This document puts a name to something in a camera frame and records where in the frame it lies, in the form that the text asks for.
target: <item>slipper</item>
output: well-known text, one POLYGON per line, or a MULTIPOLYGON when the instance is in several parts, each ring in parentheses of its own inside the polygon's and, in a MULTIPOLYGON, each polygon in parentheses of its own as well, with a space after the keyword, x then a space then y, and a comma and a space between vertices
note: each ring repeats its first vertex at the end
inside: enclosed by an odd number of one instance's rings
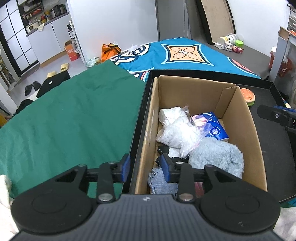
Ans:
POLYGON ((37 81, 34 81, 33 82, 33 87, 34 87, 34 90, 36 91, 36 90, 39 90, 39 88, 41 87, 41 84, 39 83, 39 82, 37 82, 37 81))
POLYGON ((53 77, 55 74, 56 74, 56 71, 50 72, 50 73, 47 74, 46 78, 48 79, 50 77, 53 77))
POLYGON ((27 85, 25 87, 25 96, 27 96, 28 94, 31 93, 32 87, 33 87, 33 85, 27 85))
POLYGON ((64 71, 66 71, 68 69, 69 69, 69 64, 68 63, 61 65, 61 72, 64 72, 64 71))

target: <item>black slipper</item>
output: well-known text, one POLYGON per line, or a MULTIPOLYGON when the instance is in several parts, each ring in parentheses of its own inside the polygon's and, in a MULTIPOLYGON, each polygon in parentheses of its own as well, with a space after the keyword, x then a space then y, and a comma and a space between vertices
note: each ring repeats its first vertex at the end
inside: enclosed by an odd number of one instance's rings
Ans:
POLYGON ((27 85, 25 88, 25 96, 31 93, 33 85, 27 85))
POLYGON ((39 84, 37 81, 34 81, 33 82, 33 87, 34 87, 34 90, 36 91, 41 87, 41 84, 39 84))

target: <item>bed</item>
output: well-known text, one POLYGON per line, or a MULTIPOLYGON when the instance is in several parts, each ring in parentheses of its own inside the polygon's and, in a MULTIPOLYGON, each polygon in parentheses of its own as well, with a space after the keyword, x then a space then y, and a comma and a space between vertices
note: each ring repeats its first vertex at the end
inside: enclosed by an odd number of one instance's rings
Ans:
POLYGON ((206 70, 260 78, 237 61, 187 38, 146 44, 110 60, 145 82, 151 69, 206 70))
MULTIPOLYGON (((0 174, 11 179, 12 196, 78 164, 95 168, 129 153, 144 88, 143 81, 106 61, 14 116, 0 129, 0 174)), ((94 195, 92 186, 89 196, 94 195)))

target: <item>black cloth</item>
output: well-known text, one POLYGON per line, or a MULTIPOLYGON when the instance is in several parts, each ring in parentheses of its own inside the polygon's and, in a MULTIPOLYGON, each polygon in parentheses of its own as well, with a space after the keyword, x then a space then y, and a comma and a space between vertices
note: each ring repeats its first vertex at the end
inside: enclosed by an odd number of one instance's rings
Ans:
POLYGON ((38 91, 36 97, 39 98, 40 96, 44 95, 48 91, 52 90, 54 87, 59 86, 61 83, 63 83, 64 81, 70 78, 71 77, 68 71, 64 71, 46 79, 41 85, 40 90, 38 91))
POLYGON ((23 100, 13 116, 20 113, 23 109, 25 109, 28 105, 30 105, 32 103, 33 103, 33 101, 30 99, 23 100))

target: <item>gray floor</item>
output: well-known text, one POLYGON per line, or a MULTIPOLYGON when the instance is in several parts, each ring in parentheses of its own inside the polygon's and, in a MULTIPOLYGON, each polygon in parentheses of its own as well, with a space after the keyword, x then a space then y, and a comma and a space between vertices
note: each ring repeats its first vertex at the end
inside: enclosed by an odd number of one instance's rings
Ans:
POLYGON ((259 75, 262 79, 268 77, 268 63, 270 61, 269 56, 266 56, 265 54, 262 54, 248 46, 244 46, 244 52, 239 54, 220 50, 215 46, 208 44, 195 0, 186 0, 186 5, 190 22, 191 37, 193 40, 203 43, 210 48, 238 61, 240 64, 252 70, 255 74, 259 75))
POLYGON ((27 85, 32 84, 34 81, 38 81, 40 84, 43 84, 47 74, 52 71, 59 73, 61 71, 61 65, 64 63, 69 63, 68 73, 70 77, 73 77, 74 75, 77 75, 87 69, 80 58, 75 61, 71 61, 68 55, 64 55, 43 68, 40 67, 38 69, 34 69, 33 73, 30 72, 30 74, 22 76, 20 83, 9 91, 8 94, 16 105, 19 106, 23 100, 34 93, 34 89, 32 89, 31 93, 28 96, 25 96, 25 87, 27 85))

